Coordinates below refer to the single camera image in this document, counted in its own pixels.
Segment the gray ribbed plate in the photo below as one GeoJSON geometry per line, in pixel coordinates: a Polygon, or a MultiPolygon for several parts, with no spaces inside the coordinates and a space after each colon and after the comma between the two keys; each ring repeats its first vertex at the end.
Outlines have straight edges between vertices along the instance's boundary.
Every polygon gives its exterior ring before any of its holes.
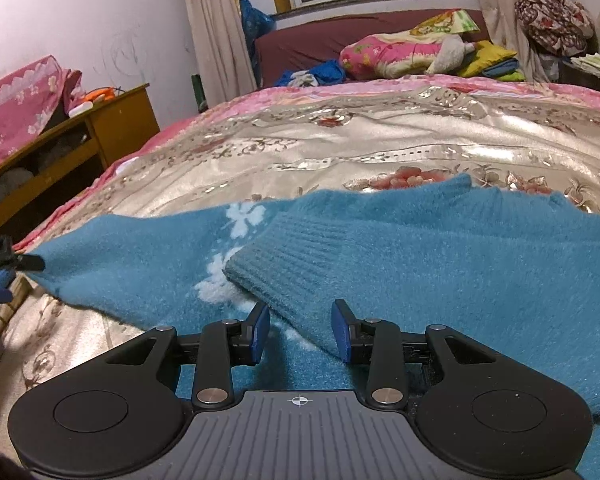
{"type": "Polygon", "coordinates": [[[167,454],[118,480],[478,478],[433,455],[402,415],[340,391],[246,392],[237,406],[195,416],[167,454]]]}

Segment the stack of papers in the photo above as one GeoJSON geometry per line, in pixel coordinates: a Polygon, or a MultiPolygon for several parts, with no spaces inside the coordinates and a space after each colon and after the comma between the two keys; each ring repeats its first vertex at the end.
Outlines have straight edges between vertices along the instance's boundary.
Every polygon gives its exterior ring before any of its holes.
{"type": "Polygon", "coordinates": [[[571,63],[584,72],[589,72],[600,77],[600,54],[595,53],[593,56],[587,54],[585,57],[572,57],[571,63]]]}

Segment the beige satin bedspread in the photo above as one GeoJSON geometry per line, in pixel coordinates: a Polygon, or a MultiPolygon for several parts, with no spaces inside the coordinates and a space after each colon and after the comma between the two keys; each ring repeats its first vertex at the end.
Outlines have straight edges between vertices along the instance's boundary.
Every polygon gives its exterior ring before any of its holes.
{"type": "MultiPolygon", "coordinates": [[[[465,171],[477,186],[543,184],[600,212],[600,112],[440,87],[272,107],[191,127],[125,166],[38,242],[101,214],[151,217],[317,188],[368,190],[369,179],[404,165],[465,171]]],[[[15,458],[6,421],[24,391],[138,333],[35,290],[0,344],[0,451],[15,458]]]]}

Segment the wooden cabinet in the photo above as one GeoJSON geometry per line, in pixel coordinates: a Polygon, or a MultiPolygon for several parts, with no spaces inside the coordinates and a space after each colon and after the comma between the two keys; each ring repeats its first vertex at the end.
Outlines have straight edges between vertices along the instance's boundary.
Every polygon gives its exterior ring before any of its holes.
{"type": "Polygon", "coordinates": [[[34,175],[0,202],[1,235],[10,235],[14,242],[21,240],[116,160],[136,152],[160,131],[147,86],[58,124],[0,164],[0,177],[14,168],[25,168],[34,175]],[[60,142],[63,153],[70,151],[41,164],[60,142]]]}

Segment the maroon headboard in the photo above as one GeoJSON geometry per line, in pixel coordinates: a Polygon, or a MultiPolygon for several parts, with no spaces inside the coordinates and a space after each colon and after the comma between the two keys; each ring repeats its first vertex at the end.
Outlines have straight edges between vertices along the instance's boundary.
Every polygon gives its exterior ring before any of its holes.
{"type": "MultiPolygon", "coordinates": [[[[409,30],[448,9],[400,10],[377,14],[352,14],[274,30],[256,40],[262,83],[269,88],[285,70],[308,70],[330,59],[369,34],[395,34],[409,30]]],[[[468,10],[480,32],[466,41],[488,40],[481,10],[468,10]]]]}

